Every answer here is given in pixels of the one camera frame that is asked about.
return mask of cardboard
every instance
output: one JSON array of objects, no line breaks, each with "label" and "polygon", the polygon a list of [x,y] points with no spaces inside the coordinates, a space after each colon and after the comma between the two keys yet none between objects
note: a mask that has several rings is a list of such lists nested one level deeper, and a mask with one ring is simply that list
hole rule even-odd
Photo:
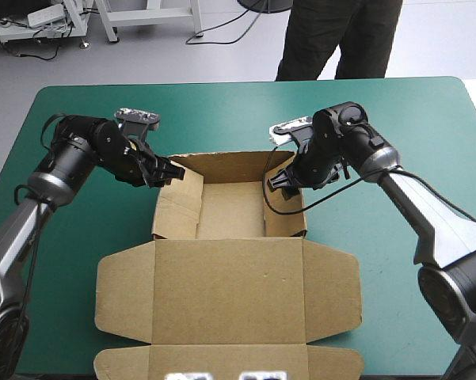
[{"label": "cardboard", "polygon": [[[172,156],[186,169],[183,181],[160,190],[152,234],[155,239],[223,239],[304,236],[304,214],[280,216],[265,205],[262,176],[269,152],[230,152]],[[269,174],[294,157],[277,151]],[[286,201],[280,191],[268,197],[282,211],[303,207],[303,197]]]},{"label": "cardboard", "polygon": [[151,344],[101,352],[100,380],[277,370],[357,380],[364,366],[353,350],[307,345],[360,324],[359,265],[299,237],[157,240],[108,256],[95,321]]}]

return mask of black pants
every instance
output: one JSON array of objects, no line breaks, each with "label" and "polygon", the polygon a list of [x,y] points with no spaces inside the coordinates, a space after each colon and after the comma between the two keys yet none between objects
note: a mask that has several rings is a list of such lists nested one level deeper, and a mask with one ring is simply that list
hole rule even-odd
[{"label": "black pants", "polygon": [[277,81],[318,78],[340,45],[336,79],[383,78],[402,0],[294,0]]}]

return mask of metal bracket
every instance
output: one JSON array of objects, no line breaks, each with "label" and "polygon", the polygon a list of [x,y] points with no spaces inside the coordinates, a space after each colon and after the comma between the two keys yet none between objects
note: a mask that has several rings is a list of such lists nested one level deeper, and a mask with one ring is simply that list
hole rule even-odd
[{"label": "metal bracket", "polygon": [[310,128],[312,121],[311,116],[304,116],[285,123],[273,125],[269,128],[269,140],[276,146],[285,145],[294,140],[294,132]]},{"label": "metal bracket", "polygon": [[81,43],[79,44],[79,48],[81,50],[88,50],[90,46],[91,45],[89,44],[87,40],[85,40],[84,38],[81,38]]},{"label": "metal bracket", "polygon": [[145,142],[148,131],[157,131],[160,115],[133,108],[120,108],[114,115],[119,121],[119,128],[127,136],[137,136]]}]

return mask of box lid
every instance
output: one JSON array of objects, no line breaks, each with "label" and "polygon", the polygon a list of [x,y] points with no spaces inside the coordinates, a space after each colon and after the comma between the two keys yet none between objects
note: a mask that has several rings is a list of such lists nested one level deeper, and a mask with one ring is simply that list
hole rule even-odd
[{"label": "box lid", "polygon": [[243,371],[258,370],[285,371],[292,380],[356,380],[363,367],[356,351],[305,344],[153,345],[105,350],[94,362],[102,380],[164,380],[178,372],[208,372],[215,380],[238,380]]},{"label": "box lid", "polygon": [[160,240],[100,262],[95,319],[154,344],[303,344],[360,324],[359,265],[301,238]]},{"label": "box lid", "polygon": [[[182,154],[171,160],[185,167],[183,181],[162,188],[155,208],[152,234],[168,239],[222,239],[304,236],[304,214],[271,212],[262,196],[262,177],[271,152]],[[272,155],[269,174],[286,166],[293,152]],[[303,197],[285,200],[281,192],[270,201],[282,211],[303,207]]]}]

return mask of robotic arm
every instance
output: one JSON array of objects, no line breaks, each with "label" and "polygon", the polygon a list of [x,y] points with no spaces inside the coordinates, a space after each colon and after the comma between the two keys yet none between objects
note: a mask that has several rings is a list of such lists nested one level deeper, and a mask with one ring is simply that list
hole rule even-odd
[{"label": "robotic arm", "polygon": [[[156,155],[146,143],[147,132],[158,128],[158,115],[122,108],[115,116],[119,123],[63,117],[48,153],[28,184],[21,186],[28,195],[0,227],[0,380],[14,373],[29,330],[25,316],[29,283],[24,285],[21,269],[36,250],[42,226],[58,207],[72,201],[93,168],[103,167],[136,187],[162,187],[173,178],[183,179],[184,169]],[[44,125],[43,133],[58,117]]]},{"label": "robotic arm", "polygon": [[268,180],[285,198],[337,181],[340,171],[349,178],[348,165],[389,196],[419,237],[414,263],[422,265],[421,292],[461,345],[442,380],[476,380],[476,221],[455,214],[448,201],[404,171],[399,153],[356,103],[273,126],[270,135],[277,146],[298,146],[295,160]]}]

